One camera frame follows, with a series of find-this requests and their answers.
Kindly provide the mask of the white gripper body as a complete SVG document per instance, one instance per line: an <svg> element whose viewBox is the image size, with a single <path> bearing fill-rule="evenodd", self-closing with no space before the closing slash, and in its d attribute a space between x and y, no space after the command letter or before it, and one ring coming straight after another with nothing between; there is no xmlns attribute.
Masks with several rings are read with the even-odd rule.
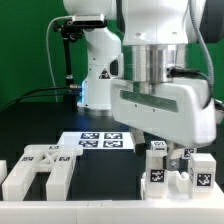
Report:
<svg viewBox="0 0 224 224"><path fill-rule="evenodd" d="M214 100L202 79L174 78L156 85L154 94L113 79L111 107L116 121L184 147L204 147L216 138Z"/></svg>

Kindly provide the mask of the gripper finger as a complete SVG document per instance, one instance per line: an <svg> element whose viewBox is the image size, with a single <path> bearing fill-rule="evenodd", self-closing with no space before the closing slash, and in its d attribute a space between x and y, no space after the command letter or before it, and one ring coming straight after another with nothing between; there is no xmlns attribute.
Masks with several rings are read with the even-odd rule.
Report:
<svg viewBox="0 0 224 224"><path fill-rule="evenodd" d="M180 158L183 154L183 147L177 143L168 141L167 169L178 170L180 166Z"/></svg>
<svg viewBox="0 0 224 224"><path fill-rule="evenodd" d="M146 146L144 132L140 129L130 127L129 132L131 133L132 140L134 143L134 152L139 153Z"/></svg>

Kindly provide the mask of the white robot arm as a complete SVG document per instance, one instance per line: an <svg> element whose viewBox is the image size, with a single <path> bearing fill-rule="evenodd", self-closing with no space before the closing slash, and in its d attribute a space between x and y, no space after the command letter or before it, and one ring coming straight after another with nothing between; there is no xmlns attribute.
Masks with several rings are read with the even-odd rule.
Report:
<svg viewBox="0 0 224 224"><path fill-rule="evenodd" d="M124 24L119 42L86 28L89 72L78 106L109 110L129 127L200 148L216 138L212 81L185 67L186 45L201 41L205 0L63 0L74 22L93 16Z"/></svg>

